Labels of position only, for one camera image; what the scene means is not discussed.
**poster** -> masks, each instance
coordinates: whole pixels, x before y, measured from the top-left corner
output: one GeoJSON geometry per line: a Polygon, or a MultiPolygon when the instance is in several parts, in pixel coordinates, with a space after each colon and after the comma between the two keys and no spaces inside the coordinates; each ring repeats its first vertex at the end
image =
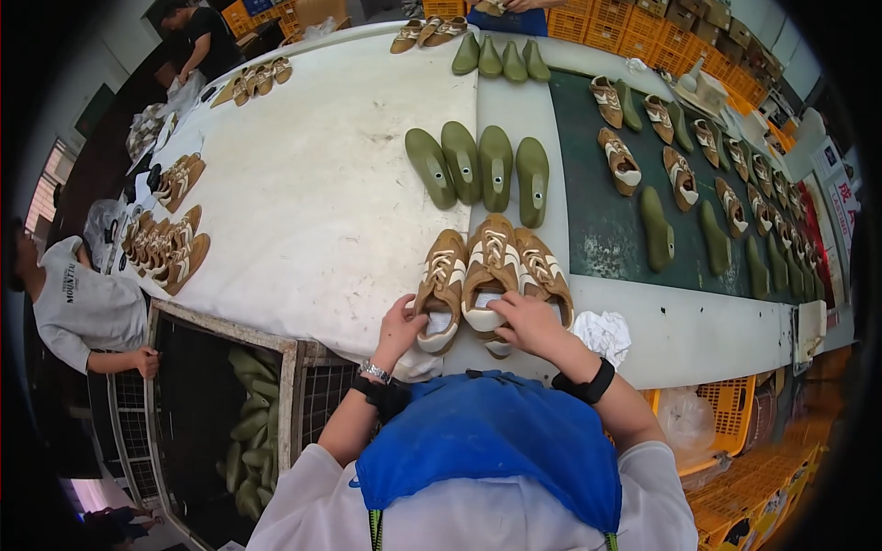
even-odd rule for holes
{"type": "Polygon", "coordinates": [[[851,261],[851,236],[855,232],[855,216],[861,210],[861,204],[857,202],[855,191],[848,176],[840,173],[832,184],[827,188],[827,193],[833,200],[833,209],[836,211],[836,220],[842,231],[842,240],[845,242],[845,253],[848,261],[851,261]]]}
{"type": "Polygon", "coordinates": [[[824,138],[820,147],[811,155],[811,164],[814,165],[821,182],[843,169],[842,159],[829,136],[824,138]]]}

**white shirt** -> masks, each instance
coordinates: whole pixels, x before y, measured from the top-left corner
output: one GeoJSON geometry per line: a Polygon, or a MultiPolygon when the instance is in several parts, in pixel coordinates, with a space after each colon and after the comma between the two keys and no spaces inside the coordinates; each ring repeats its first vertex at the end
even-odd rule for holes
{"type": "Polygon", "coordinates": [[[34,303],[37,331],[59,360],[86,373],[91,349],[127,352],[146,341],[147,311],[138,282],[102,275],[77,261],[74,235],[43,254],[46,283],[34,303]]]}
{"type": "MultiPolygon", "coordinates": [[[[699,535],[676,474],[674,454],[644,442],[618,460],[623,551],[695,551],[699,535]]],[[[370,551],[368,512],[345,469],[310,444],[279,478],[275,496],[248,551],[370,551]]],[[[604,549],[603,536],[582,524],[539,483],[524,477],[436,482],[399,498],[383,513],[383,550],[488,551],[604,549]]]]}

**window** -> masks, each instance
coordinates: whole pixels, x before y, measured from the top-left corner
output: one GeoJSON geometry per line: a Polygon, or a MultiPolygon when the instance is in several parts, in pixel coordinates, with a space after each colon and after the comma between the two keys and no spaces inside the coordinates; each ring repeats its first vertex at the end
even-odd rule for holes
{"type": "Polygon", "coordinates": [[[40,181],[37,182],[37,190],[25,220],[25,229],[42,240],[46,239],[52,219],[55,218],[53,195],[56,189],[63,188],[67,183],[76,159],[77,156],[70,147],[57,139],[43,167],[40,181]]]}

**green lanyard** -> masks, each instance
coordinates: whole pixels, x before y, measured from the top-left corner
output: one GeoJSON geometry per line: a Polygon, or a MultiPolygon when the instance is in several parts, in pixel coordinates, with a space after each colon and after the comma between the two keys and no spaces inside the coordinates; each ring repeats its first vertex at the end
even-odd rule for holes
{"type": "MultiPolygon", "coordinates": [[[[383,511],[369,510],[370,522],[370,548],[373,551],[383,551],[383,511]]],[[[606,540],[607,551],[618,551],[618,540],[613,532],[603,534],[606,540]]]]}

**man in black shirt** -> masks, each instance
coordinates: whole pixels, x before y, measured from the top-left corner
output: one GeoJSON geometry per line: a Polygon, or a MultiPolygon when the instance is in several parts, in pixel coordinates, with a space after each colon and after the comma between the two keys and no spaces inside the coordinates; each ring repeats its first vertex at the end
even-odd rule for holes
{"type": "Polygon", "coordinates": [[[245,63],[245,56],[235,44],[227,22],[211,8],[192,8],[185,2],[170,2],[163,13],[162,26],[183,31],[193,45],[193,54],[177,76],[183,85],[195,69],[207,82],[245,63]]]}

